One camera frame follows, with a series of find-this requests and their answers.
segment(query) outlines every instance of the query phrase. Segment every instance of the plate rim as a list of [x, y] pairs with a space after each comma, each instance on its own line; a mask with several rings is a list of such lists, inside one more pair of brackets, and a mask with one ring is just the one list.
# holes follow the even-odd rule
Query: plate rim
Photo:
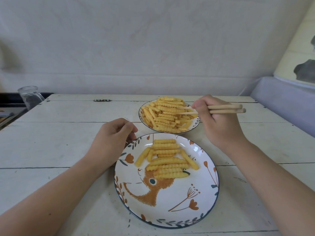
[[[152, 101], [155, 101], [155, 100], [148, 101], [148, 102], [144, 103], [141, 107], [143, 107], [143, 106], [144, 106], [145, 104], [147, 104], [147, 103], [151, 103]], [[178, 135], [178, 134], [183, 134], [183, 133], [189, 132], [189, 131], [191, 131], [191, 130], [194, 130], [196, 127], [199, 126], [199, 123], [200, 123], [200, 121], [199, 121], [199, 122], [197, 123], [197, 125], [196, 125], [194, 128], [192, 128], [192, 129], [190, 129], [190, 130], [188, 130], [188, 131], [182, 131], [182, 132], [176, 132], [176, 133], [165, 132], [165, 131], [158, 131], [158, 130], [155, 130], [155, 129], [149, 127], [149, 126], [140, 118], [140, 110], [141, 110], [141, 107], [139, 108], [139, 111], [138, 111], [138, 117], [139, 117], [140, 121], [141, 121], [145, 126], [147, 126], [148, 128], [150, 128], [150, 129], [153, 130], [153, 131], [156, 131], [157, 133], [170, 133], [170, 134], [177, 134], [177, 135]]]
[[[149, 134], [145, 134], [145, 135], [143, 135], [143, 136], [140, 136], [140, 137], [136, 138], [136, 139], [133, 140], [133, 141], [136, 141], [136, 140], [138, 140], [139, 138], [142, 138], [142, 137], [147, 136], [147, 135], [150, 135], [150, 134], [161, 134], [161, 133], [164, 133], [164, 134], [171, 134], [171, 135], [177, 135], [177, 134], [175, 134], [175, 133], [169, 133], [169, 132], [153, 132], [153, 133], [149, 133]], [[210, 160], [212, 161], [212, 163], [213, 163], [213, 165], [215, 166], [215, 168], [217, 168], [217, 166], [215, 165], [215, 163], [214, 163], [213, 160], [211, 159], [210, 155], [209, 155], [205, 150], [204, 150], [204, 152], [208, 155], [208, 157], [209, 157]], [[116, 189], [116, 187], [115, 187], [115, 190], [116, 190], [117, 197], [120, 199], [120, 201], [122, 202], [122, 204], [126, 207], [126, 209], [127, 209], [131, 214], [133, 214], [136, 218], [140, 219], [142, 222], [145, 222], [146, 224], [151, 225], [151, 226], [154, 226], [154, 227], [157, 227], [157, 228], [163, 228], [163, 229], [180, 229], [180, 228], [187, 228], [187, 227], [190, 227], [190, 226], [192, 226], [192, 225], [198, 223], [199, 221], [203, 220], [203, 219], [211, 212], [211, 210], [212, 210], [213, 207], [215, 206], [215, 204], [216, 204], [216, 202], [217, 202], [217, 200], [218, 200], [219, 194], [220, 194], [220, 177], [219, 177], [219, 174], [218, 174], [218, 194], [216, 195], [215, 202], [213, 203], [213, 206], [211, 207], [211, 209], [208, 210], [208, 212], [207, 212], [202, 218], [196, 220], [195, 222], [193, 222], [192, 224], [190, 224], [190, 225], [188, 225], [188, 226], [182, 226], [182, 227], [178, 227], [178, 226], [177, 226], [177, 227], [166, 227], [166, 226], [161, 226], [161, 225], [157, 225], [157, 224], [154, 224], [154, 223], [149, 223], [149, 222], [143, 220], [143, 219], [140, 218], [138, 215], [136, 215], [132, 210], [130, 210], [130, 207], [129, 207], [129, 206], [126, 206], [126, 205], [125, 205], [125, 203], [123, 202], [123, 200], [119, 197], [119, 195], [118, 195], [118, 190]]]

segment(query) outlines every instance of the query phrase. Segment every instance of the tiled wall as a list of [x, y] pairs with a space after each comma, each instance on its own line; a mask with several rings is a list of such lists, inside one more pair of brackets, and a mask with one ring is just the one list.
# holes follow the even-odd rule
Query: tiled wall
[[281, 59], [275, 75], [303, 84], [315, 86], [315, 83], [299, 81], [296, 79], [294, 69], [298, 64], [303, 64], [309, 59], [315, 60], [315, 46], [311, 40], [315, 37], [315, 0], [305, 15], [288, 49]]
[[0, 0], [1, 91], [236, 95], [312, 0]]

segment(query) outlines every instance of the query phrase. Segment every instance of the plate with floral pattern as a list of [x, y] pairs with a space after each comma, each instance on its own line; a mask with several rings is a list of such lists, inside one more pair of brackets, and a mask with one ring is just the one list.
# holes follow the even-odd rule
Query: plate with floral pattern
[[[145, 103], [144, 105], [142, 105], [142, 107], [143, 107], [143, 106], [147, 106], [147, 105], [150, 104], [151, 102], [155, 102], [155, 101], [156, 101], [156, 100], [149, 101], [149, 102]], [[157, 130], [153, 129], [152, 127], [148, 126], [148, 125], [144, 122], [143, 117], [144, 117], [144, 113], [143, 113], [143, 110], [140, 108], [140, 109], [139, 109], [139, 119], [140, 119], [140, 121], [141, 121], [144, 125], [146, 125], [148, 128], [152, 129], [153, 131], [157, 131]], [[183, 133], [185, 133], [185, 132], [191, 131], [191, 130], [195, 129], [195, 128], [199, 125], [199, 123], [200, 123], [200, 118], [199, 118], [199, 116], [198, 116], [197, 118], [192, 119], [192, 124], [188, 127], [188, 131], [179, 132], [179, 133], [177, 133], [177, 134], [181, 135], [181, 134], [183, 134]]]
[[[183, 169], [189, 176], [155, 179], [147, 171], [145, 159], [138, 168], [135, 162], [155, 139], [175, 139], [199, 170]], [[116, 163], [114, 182], [124, 206], [138, 219], [152, 226], [176, 229], [191, 226], [210, 213], [219, 194], [219, 176], [209, 155], [196, 143], [171, 133], [152, 133], [131, 142]]]

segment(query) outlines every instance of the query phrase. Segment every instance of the orange animal drawing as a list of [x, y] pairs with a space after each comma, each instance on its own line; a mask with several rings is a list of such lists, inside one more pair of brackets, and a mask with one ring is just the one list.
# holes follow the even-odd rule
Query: orange animal drawing
[[130, 190], [127, 188], [127, 183], [124, 182], [124, 186], [126, 191], [135, 199], [140, 201], [141, 203], [144, 203], [149, 206], [156, 206], [157, 201], [157, 195], [161, 189], [166, 189], [170, 187], [174, 179], [155, 179], [153, 176], [154, 171], [147, 171], [144, 170], [145, 176], [142, 180], [142, 182], [150, 189], [148, 193], [144, 195], [134, 195]]

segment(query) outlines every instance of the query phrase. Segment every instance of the wooden chopstick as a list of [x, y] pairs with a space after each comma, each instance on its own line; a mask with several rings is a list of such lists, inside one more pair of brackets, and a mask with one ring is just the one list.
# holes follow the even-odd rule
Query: wooden chopstick
[[[209, 111], [210, 114], [235, 114], [235, 113], [246, 113], [246, 109], [218, 109]], [[185, 113], [177, 113], [179, 115], [194, 115], [198, 114], [198, 112], [185, 112]]]
[[[243, 105], [241, 104], [227, 104], [227, 105], [210, 105], [208, 109], [241, 109]], [[179, 107], [178, 109], [193, 109], [191, 106]]]

